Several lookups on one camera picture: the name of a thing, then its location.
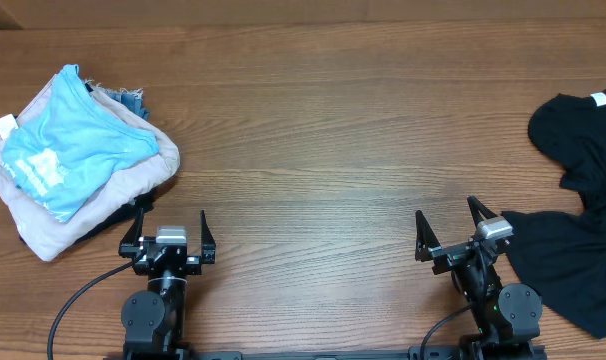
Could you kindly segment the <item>beige folded garment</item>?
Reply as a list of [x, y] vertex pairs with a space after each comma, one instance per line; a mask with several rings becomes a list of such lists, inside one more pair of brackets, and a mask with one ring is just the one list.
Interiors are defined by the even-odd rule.
[[[121, 103], [112, 100], [103, 91], [96, 89], [90, 92], [90, 97], [110, 114], [116, 116], [125, 124], [140, 130], [146, 130], [154, 134], [159, 146], [159, 153], [139, 162], [130, 168], [120, 170], [113, 174], [109, 181], [100, 187], [93, 195], [104, 190], [107, 196], [115, 199], [116, 204], [123, 204], [135, 196], [147, 193], [168, 181], [173, 177], [180, 165], [179, 149], [172, 140], [161, 130], [143, 120], [138, 115], [129, 111]], [[19, 205], [27, 200], [36, 203], [29, 195], [19, 189], [10, 175], [2, 166], [1, 152], [5, 141], [0, 139], [0, 198], [6, 204], [13, 218], [14, 211]], [[29, 247], [38, 258], [43, 261], [51, 261], [67, 248]]]

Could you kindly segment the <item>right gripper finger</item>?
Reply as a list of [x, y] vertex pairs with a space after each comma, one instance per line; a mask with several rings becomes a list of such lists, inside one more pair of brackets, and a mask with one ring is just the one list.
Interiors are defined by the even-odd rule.
[[496, 218], [497, 214], [487, 208], [478, 198], [475, 196], [469, 196], [467, 203], [474, 221], [474, 225], [478, 226], [482, 221]]
[[415, 212], [415, 220], [417, 228], [416, 250], [434, 251], [438, 249], [441, 244], [421, 210]]

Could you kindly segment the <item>dark garment under pile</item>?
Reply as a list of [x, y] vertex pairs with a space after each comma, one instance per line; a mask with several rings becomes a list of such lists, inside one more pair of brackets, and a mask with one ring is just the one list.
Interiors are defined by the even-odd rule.
[[129, 221], [143, 210], [153, 208], [156, 190], [135, 196], [117, 205], [114, 198], [100, 190], [67, 221], [59, 222], [41, 205], [24, 200], [13, 219], [20, 240], [29, 247], [67, 248], [87, 240], [109, 227]]

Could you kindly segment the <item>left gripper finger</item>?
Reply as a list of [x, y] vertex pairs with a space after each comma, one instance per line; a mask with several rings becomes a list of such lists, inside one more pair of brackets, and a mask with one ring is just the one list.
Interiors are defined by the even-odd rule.
[[142, 226], [144, 220], [144, 210], [139, 208], [137, 210], [134, 221], [126, 234], [123, 236], [120, 244], [121, 245], [136, 245], [141, 236]]
[[202, 247], [215, 247], [216, 242], [208, 227], [205, 212], [200, 211], [200, 222], [201, 222], [201, 246]]

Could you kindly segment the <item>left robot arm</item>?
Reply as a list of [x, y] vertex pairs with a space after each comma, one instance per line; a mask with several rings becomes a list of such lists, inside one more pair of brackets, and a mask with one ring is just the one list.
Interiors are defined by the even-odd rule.
[[142, 234], [144, 213], [119, 244], [119, 255], [133, 261], [139, 276], [148, 278], [147, 288], [123, 304], [121, 322], [126, 330], [125, 359], [195, 359], [193, 347], [183, 340], [187, 278], [202, 273], [202, 266], [215, 262], [216, 243], [200, 214], [200, 252], [188, 252], [183, 226], [161, 226], [155, 236]]

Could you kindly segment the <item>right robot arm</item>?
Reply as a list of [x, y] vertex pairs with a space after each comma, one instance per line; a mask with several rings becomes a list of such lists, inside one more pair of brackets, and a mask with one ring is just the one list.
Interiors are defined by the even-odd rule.
[[[542, 297], [528, 285], [503, 285], [494, 264], [506, 252], [513, 226], [476, 197], [467, 198], [475, 232], [463, 243], [442, 246], [422, 211], [415, 212], [415, 259], [431, 262], [436, 275], [448, 273], [467, 304], [437, 322], [421, 344], [408, 349], [410, 359], [536, 360], [547, 357], [533, 344], [540, 335]], [[452, 346], [430, 346], [432, 336], [446, 323], [469, 312], [478, 332]]]

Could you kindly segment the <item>black t-shirt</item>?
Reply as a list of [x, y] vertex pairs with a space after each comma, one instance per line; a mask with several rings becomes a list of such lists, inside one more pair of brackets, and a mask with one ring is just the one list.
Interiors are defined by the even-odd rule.
[[592, 337], [606, 337], [606, 89], [559, 94], [528, 125], [532, 144], [564, 170], [560, 187], [583, 210], [504, 212], [514, 228], [508, 259], [544, 304]]

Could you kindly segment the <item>blue denim garment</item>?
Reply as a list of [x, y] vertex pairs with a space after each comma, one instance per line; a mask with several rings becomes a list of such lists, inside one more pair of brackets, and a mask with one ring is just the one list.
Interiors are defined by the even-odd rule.
[[94, 83], [92, 80], [87, 79], [85, 81], [85, 87], [89, 92], [99, 89], [103, 91], [112, 100], [115, 100], [124, 105], [129, 111], [141, 117], [143, 120], [148, 121], [150, 113], [147, 108], [143, 106], [143, 90], [128, 90], [125, 88], [110, 89], [104, 88], [99, 83]]

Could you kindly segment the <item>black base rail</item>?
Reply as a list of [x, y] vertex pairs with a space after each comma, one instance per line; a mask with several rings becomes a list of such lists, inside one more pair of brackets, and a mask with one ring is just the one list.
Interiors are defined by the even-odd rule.
[[136, 360], [459, 360], [466, 359], [456, 346], [428, 346], [423, 357], [420, 356], [419, 346], [408, 350], [373, 350], [347, 352], [290, 352], [290, 353], [261, 353], [244, 354], [234, 352], [188, 352], [185, 355], [108, 355], [105, 360], [136, 359]]

